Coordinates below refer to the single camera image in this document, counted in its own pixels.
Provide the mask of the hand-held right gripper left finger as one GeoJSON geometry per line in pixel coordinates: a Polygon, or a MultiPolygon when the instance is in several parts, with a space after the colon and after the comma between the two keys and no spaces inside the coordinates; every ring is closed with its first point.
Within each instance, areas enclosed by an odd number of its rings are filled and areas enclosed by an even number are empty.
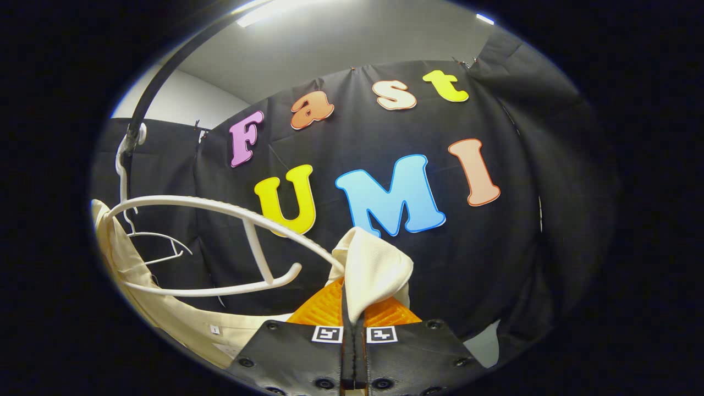
{"type": "Polygon", "coordinates": [[[344,280],[332,281],[289,320],[267,320],[229,375],[278,396],[345,396],[353,388],[353,327],[344,280]]]}

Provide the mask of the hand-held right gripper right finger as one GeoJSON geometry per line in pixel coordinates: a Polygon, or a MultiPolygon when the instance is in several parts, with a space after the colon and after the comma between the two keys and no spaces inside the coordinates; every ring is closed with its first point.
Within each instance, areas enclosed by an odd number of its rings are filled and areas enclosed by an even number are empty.
{"type": "Polygon", "coordinates": [[[398,299],[367,307],[354,342],[361,396],[457,396],[487,373],[445,321],[423,321],[398,299]]]}

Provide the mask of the cream button shirt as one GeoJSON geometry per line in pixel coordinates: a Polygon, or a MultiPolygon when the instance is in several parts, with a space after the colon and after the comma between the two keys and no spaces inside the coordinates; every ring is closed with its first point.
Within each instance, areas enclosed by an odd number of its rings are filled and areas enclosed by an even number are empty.
{"type": "MultiPolygon", "coordinates": [[[[128,238],[117,215],[110,221],[104,218],[111,209],[102,201],[90,202],[93,229],[102,260],[118,290],[149,325],[165,331],[176,343],[199,358],[225,369],[267,320],[267,316],[206,311],[180,301],[181,296],[154,295],[128,288],[123,281],[161,287],[154,282],[150,269],[144,264],[131,238],[128,238]]],[[[343,279],[347,319],[362,318],[367,307],[386,299],[398,299],[410,309],[408,281],[413,272],[413,262],[395,246],[360,227],[354,227],[342,236],[330,254],[344,266],[344,271],[331,266],[324,287],[332,281],[343,279]]],[[[279,314],[276,318],[289,320],[295,311],[279,314]]]]}

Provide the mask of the white plastic clothes hanger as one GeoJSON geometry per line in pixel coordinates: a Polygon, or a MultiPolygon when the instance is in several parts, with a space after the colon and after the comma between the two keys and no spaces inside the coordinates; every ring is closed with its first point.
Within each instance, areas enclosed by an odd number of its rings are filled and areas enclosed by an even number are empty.
{"type": "MultiPolygon", "coordinates": [[[[116,165],[115,165],[116,172],[119,175],[120,178],[120,203],[123,203],[123,201],[128,200],[127,195],[128,195],[128,176],[127,176],[127,170],[125,169],[124,166],[120,164],[120,161],[117,160],[116,165]]],[[[132,237],[158,237],[158,238],[163,238],[165,240],[169,240],[171,248],[173,249],[173,255],[171,256],[166,256],[163,258],[159,259],[154,259],[151,261],[146,261],[144,264],[149,266],[154,263],[160,263],[164,261],[168,261],[171,259],[176,259],[181,256],[185,252],[187,252],[189,255],[192,255],[192,251],[181,241],[176,240],[176,238],[173,238],[172,236],[168,235],[163,235],[161,233],[153,233],[153,232],[137,232],[134,228],[134,222],[129,218],[128,216],[128,211],[125,210],[123,211],[123,217],[125,218],[125,221],[128,223],[130,226],[131,232],[128,233],[128,238],[132,237]]]]}
{"type": "Polygon", "coordinates": [[[299,245],[304,246],[310,251],[313,251],[317,256],[321,257],[327,263],[329,263],[332,268],[343,272],[344,266],[327,250],[314,243],[306,236],[299,235],[289,228],[284,227],[274,221],[265,218],[264,216],[257,214],[250,210],[245,210],[244,208],[236,205],[229,205],[221,201],[207,200],[200,197],[194,196],[176,196],[176,195],[151,195],[151,196],[138,196],[136,198],[127,198],[127,187],[128,187],[128,176],[125,166],[123,166],[122,160],[126,156],[130,156],[136,145],[142,145],[146,140],[147,135],[146,125],[141,124],[136,129],[132,131],[128,129],[126,131],[125,137],[120,142],[118,150],[115,156],[115,168],[120,178],[120,203],[112,208],[104,218],[110,221],[119,213],[126,212],[127,210],[132,210],[133,208],[138,208],[140,206],[187,206],[191,208],[196,208],[197,210],[207,210],[217,213],[221,213],[227,216],[238,218],[242,221],[245,235],[247,237],[249,248],[251,249],[254,259],[256,261],[259,273],[262,275],[263,280],[256,283],[249,283],[245,285],[236,285],[230,287],[221,288],[209,288],[209,289],[199,289],[199,290],[173,290],[173,289],[163,289],[156,287],[148,287],[146,285],[138,285],[136,283],[131,283],[128,281],[123,281],[123,284],[128,288],[133,290],[140,290],[146,293],[151,293],[154,295],[166,295],[166,296],[185,296],[186,298],[208,298],[209,296],[224,296],[224,295],[241,295],[246,293],[254,293],[263,290],[271,290],[272,288],[279,288],[284,285],[291,283],[301,272],[302,265],[300,263],[293,263],[289,271],[283,276],[275,278],[272,275],[271,269],[266,261],[264,253],[262,252],[261,242],[256,233],[256,227],[266,228],[272,232],[277,232],[292,241],[295,241],[299,245]]]}

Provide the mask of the black metal clothes rack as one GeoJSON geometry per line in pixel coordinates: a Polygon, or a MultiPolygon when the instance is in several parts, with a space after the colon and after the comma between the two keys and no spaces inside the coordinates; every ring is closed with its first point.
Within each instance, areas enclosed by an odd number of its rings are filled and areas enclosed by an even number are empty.
{"type": "Polygon", "coordinates": [[[241,5],[227,11],[224,15],[208,24],[204,29],[198,31],[194,37],[186,41],[178,50],[166,60],[161,66],[156,75],[151,79],[146,86],[143,94],[136,104],[133,115],[131,116],[130,124],[126,129],[125,135],[125,151],[121,155],[117,155],[118,163],[126,164],[131,162],[134,150],[139,143],[139,129],[141,123],[144,122],[146,113],[156,97],[158,91],[168,80],[169,76],[178,68],[181,63],[186,60],[197,48],[201,47],[206,41],[214,35],[228,27],[236,20],[236,16],[252,8],[260,7],[272,0],[252,0],[251,2],[241,5]]]}

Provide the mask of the black backdrop cloth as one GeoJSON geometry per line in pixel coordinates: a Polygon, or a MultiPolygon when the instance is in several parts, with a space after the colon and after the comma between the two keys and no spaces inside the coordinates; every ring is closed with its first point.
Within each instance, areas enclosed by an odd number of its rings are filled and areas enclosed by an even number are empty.
{"type": "MultiPolygon", "coordinates": [[[[502,27],[432,28],[260,43],[237,74],[253,88],[196,132],[146,119],[126,163],[129,199],[194,196],[253,211],[332,252],[360,227],[413,262],[410,311],[445,321],[461,340],[490,331],[519,347],[575,306],[605,261],[620,195],[593,108],[550,58],[502,27]]],[[[130,119],[101,128],[90,202],[120,203],[116,153],[130,119]]],[[[148,266],[163,289],[262,281],[240,219],[187,206],[128,210],[137,232],[192,251],[148,266]]],[[[255,228],[275,278],[241,295],[181,296],[197,309],[267,316],[295,311],[331,265],[295,241],[255,228]]]]}

